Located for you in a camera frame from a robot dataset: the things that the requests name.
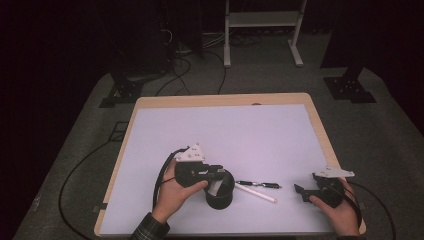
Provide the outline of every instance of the dark background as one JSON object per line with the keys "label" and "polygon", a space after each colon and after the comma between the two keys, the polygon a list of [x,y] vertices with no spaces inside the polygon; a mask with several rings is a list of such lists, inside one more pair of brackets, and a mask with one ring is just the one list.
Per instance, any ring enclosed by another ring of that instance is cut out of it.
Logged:
{"label": "dark background", "polygon": [[[13,237],[91,90],[109,72],[117,54],[109,34],[129,29],[104,26],[94,6],[111,10],[106,4],[110,1],[99,2],[0,1],[0,76],[6,110],[1,117],[6,134],[2,136],[0,235],[5,238]],[[200,6],[204,31],[223,31],[224,1],[179,2]],[[166,5],[166,1],[157,3]],[[232,1],[231,7],[241,9],[243,3]],[[246,3],[257,11],[291,10],[299,4]],[[366,67],[384,80],[422,133],[424,39],[419,23],[424,22],[423,10],[417,1],[310,0],[302,25],[303,32],[334,29],[323,67],[345,67],[365,49]]]}

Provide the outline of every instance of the marker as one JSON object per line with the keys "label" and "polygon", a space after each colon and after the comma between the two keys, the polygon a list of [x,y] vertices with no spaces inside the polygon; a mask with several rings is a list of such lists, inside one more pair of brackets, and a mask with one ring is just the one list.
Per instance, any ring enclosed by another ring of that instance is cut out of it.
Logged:
{"label": "marker", "polygon": [[258,197],[263,198],[263,199],[265,199],[265,200],[268,200],[268,201],[270,201],[270,202],[273,202],[273,203],[276,203],[276,202],[277,202],[277,199],[275,199],[275,198],[272,198],[272,197],[267,196],[267,195],[265,195],[265,194],[263,194],[263,193],[260,193],[260,192],[254,191],[254,190],[252,190],[252,189],[250,189],[250,188],[248,188],[248,187],[245,187],[245,186],[243,186],[243,185],[240,185],[240,184],[238,184],[238,183],[236,183],[236,184],[235,184],[235,186],[236,186],[236,188],[238,188],[238,189],[241,189],[241,190],[243,190],[243,191],[246,191],[246,192],[248,192],[248,193],[251,193],[251,194],[253,194],[253,195],[255,195],[255,196],[258,196]]}
{"label": "marker", "polygon": [[262,186],[262,187],[266,187],[266,188],[281,188],[280,185],[278,185],[278,183],[257,183],[257,182],[249,182],[249,181],[236,181],[236,183],[240,184],[240,185],[245,185],[245,186]]}

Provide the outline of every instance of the white shelf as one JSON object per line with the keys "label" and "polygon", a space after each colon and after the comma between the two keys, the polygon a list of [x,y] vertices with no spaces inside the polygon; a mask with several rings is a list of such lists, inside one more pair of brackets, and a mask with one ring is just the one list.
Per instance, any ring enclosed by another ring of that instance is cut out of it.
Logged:
{"label": "white shelf", "polygon": [[296,26],[298,11],[285,12],[232,12],[229,27]]}

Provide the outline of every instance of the cable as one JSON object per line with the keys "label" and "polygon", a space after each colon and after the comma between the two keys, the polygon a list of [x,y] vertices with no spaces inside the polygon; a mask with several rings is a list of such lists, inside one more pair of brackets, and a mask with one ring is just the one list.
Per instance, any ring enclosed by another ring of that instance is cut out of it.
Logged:
{"label": "cable", "polygon": [[[186,60],[186,59],[182,59],[182,58],[180,58],[180,61],[185,61],[185,62],[187,62],[188,63],[188,69],[187,69],[187,72],[188,72],[188,70],[190,70],[191,69],[191,63],[188,61],[188,60]],[[180,80],[181,80],[181,82],[183,83],[183,85],[184,85],[184,87],[182,88],[182,89],[180,89],[180,90],[178,90],[176,93],[175,93],[175,95],[177,95],[177,93],[179,93],[180,91],[182,91],[182,90],[184,90],[184,89],[186,89],[187,90],[187,92],[188,92],[188,95],[191,95],[191,93],[190,93],[190,90],[188,89],[188,87],[187,87],[187,84],[185,83],[185,81],[181,78],[181,76],[180,75],[178,75],[176,72],[175,72],[175,68],[173,69],[173,71],[174,71],[174,74],[175,74],[175,76],[177,76]]]}
{"label": "cable", "polygon": [[363,190],[367,191],[369,194],[371,194],[380,203],[380,205],[383,207],[384,211],[386,212],[387,217],[389,218],[390,226],[391,226],[391,229],[392,229],[393,240],[396,240],[396,226],[395,226],[395,223],[393,222],[392,215],[390,214],[389,209],[387,208],[386,204],[384,204],[383,201],[381,201],[381,199],[374,192],[369,190],[368,188],[366,188],[366,187],[364,187],[364,186],[362,186],[358,183],[351,182],[351,181],[348,181],[348,183],[355,185],[357,187],[360,187]]}
{"label": "cable", "polygon": [[91,151],[90,153],[88,153],[80,162],[78,162],[77,165],[75,165],[75,167],[71,170],[71,172],[68,174],[68,176],[66,177],[65,181],[62,184],[62,187],[60,188],[60,192],[59,192],[59,200],[58,200],[58,206],[59,206],[59,213],[60,213],[60,217],[62,218],[62,220],[65,222],[65,224],[76,234],[78,234],[80,237],[82,237],[83,239],[87,239],[87,240],[91,240],[91,238],[87,237],[86,235],[84,235],[83,233],[81,233],[80,231],[78,231],[74,226],[72,226],[71,223],[69,223],[69,221],[66,219],[65,214],[63,212],[62,209],[62,195],[63,195],[63,191],[65,189],[66,184],[68,183],[69,178],[72,176],[72,174],[75,172],[75,170],[82,164],[84,163],[91,155],[93,155],[95,152],[97,152],[98,150],[100,150],[101,148],[103,148],[104,146],[106,146],[107,144],[113,142],[113,140],[119,139],[121,138],[124,134],[118,135],[113,139],[110,139],[101,144],[100,146],[98,146],[97,148],[95,148],[93,151]]}
{"label": "cable", "polygon": [[219,94],[221,93],[222,86],[224,85],[225,78],[227,77],[227,69],[226,69],[226,68],[225,68],[225,66],[224,66],[224,60],[222,60],[222,58],[221,58],[218,54],[216,54],[216,53],[214,53],[214,52],[209,52],[209,51],[205,51],[205,53],[210,53],[210,54],[215,55],[215,56],[216,56],[216,57],[218,57],[218,58],[219,58],[219,60],[221,60],[221,62],[222,62],[222,66],[223,66],[223,68],[224,68],[224,77],[222,78],[221,85],[219,85],[219,88],[218,88],[218,95],[219,95]]}
{"label": "cable", "polygon": [[177,80],[177,79],[181,79],[181,77],[182,76],[184,76],[189,70],[190,70],[190,68],[191,68],[191,63],[189,62],[189,61],[187,61],[187,60],[185,60],[184,58],[181,58],[181,60],[182,61],[185,61],[185,62],[187,62],[188,63],[188,68],[187,68],[187,70],[185,70],[184,72],[183,72],[183,74],[181,74],[181,75],[177,75],[177,77],[175,77],[175,78],[173,78],[173,79],[171,79],[171,80],[169,80],[168,82],[166,82],[157,92],[156,92],[156,94],[155,94],[155,96],[157,97],[157,96],[159,96],[159,93],[168,85],[168,84],[170,84],[171,82],[173,82],[173,81],[175,81],[175,80]]}
{"label": "cable", "polygon": [[168,180],[163,181],[163,175],[165,175],[165,171],[168,168],[169,163],[172,161],[172,159],[174,158],[174,156],[177,153],[185,152],[187,149],[189,149],[189,147],[187,147],[187,148],[181,148],[181,149],[178,149],[175,152],[171,153],[168,156],[168,158],[166,159],[165,163],[162,165],[162,168],[160,169],[158,178],[156,179],[155,189],[153,190],[153,202],[152,202],[153,203],[152,204],[153,207],[152,207],[152,210],[156,207],[156,202],[158,200],[158,194],[159,194],[160,185],[162,185],[162,183],[167,182],[167,181],[169,181],[169,180],[172,179],[171,178],[171,179],[168,179]]}

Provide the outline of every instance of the sleeve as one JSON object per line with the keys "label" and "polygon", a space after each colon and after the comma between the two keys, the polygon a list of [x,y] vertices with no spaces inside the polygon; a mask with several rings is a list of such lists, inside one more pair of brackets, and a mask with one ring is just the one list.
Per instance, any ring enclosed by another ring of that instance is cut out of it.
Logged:
{"label": "sleeve", "polygon": [[163,225],[148,213],[131,235],[131,240],[161,240],[169,232],[168,223]]}
{"label": "sleeve", "polygon": [[344,236],[344,237],[337,237],[337,240],[366,240],[365,237],[357,237],[357,236]]}

